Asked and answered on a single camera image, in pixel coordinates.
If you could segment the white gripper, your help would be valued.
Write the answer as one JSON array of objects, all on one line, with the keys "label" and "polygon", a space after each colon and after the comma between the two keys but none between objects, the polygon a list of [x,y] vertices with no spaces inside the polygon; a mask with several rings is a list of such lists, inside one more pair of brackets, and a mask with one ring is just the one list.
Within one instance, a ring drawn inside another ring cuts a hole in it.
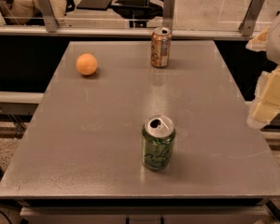
[{"label": "white gripper", "polygon": [[[280,64],[280,13],[271,27],[248,41],[245,47],[259,52],[266,50],[270,61]],[[280,112],[280,65],[271,73],[263,71],[255,89],[255,99],[249,107],[246,123],[250,128],[262,129]]]}]

